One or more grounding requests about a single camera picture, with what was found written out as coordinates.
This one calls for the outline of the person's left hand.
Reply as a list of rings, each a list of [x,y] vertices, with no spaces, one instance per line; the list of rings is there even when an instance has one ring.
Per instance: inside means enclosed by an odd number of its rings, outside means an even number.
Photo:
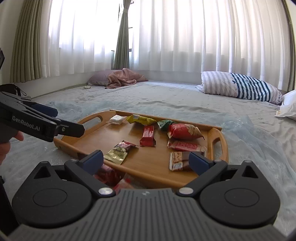
[[[23,133],[18,131],[18,133],[14,136],[19,141],[23,141]],[[0,165],[2,164],[3,160],[6,158],[6,155],[9,153],[11,149],[10,142],[0,144]]]

